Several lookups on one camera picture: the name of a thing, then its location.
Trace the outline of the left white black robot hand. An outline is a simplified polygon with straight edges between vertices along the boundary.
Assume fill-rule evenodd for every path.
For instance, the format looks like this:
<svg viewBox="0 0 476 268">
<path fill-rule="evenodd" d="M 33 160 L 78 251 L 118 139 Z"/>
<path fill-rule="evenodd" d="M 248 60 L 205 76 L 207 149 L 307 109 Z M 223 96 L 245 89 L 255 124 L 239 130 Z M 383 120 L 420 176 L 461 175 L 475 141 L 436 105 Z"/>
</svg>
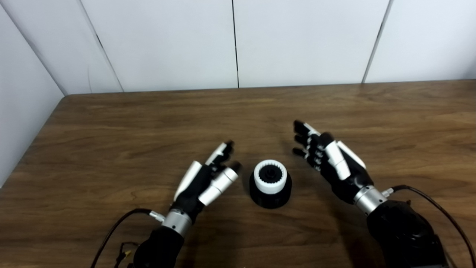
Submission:
<svg viewBox="0 0 476 268">
<path fill-rule="evenodd" d="M 175 192 L 172 210 L 187 215 L 195 224 L 204 207 L 214 202 L 239 177 L 242 165 L 231 162 L 234 142 L 221 143 L 204 162 L 193 161 Z"/>
</svg>

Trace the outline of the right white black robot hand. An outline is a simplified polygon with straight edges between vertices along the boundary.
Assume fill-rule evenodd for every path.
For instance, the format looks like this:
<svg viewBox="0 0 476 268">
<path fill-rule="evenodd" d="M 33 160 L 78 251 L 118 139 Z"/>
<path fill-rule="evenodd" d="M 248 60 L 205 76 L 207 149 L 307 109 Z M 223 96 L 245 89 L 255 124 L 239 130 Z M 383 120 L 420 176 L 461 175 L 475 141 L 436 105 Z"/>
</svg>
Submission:
<svg viewBox="0 0 476 268">
<path fill-rule="evenodd" d="M 293 154 L 320 172 L 340 200 L 352 204 L 360 190 L 374 185 L 364 162 L 331 133 L 320 133 L 299 120 L 293 122 L 293 127 L 295 141 L 302 145 L 293 148 Z"/>
</svg>

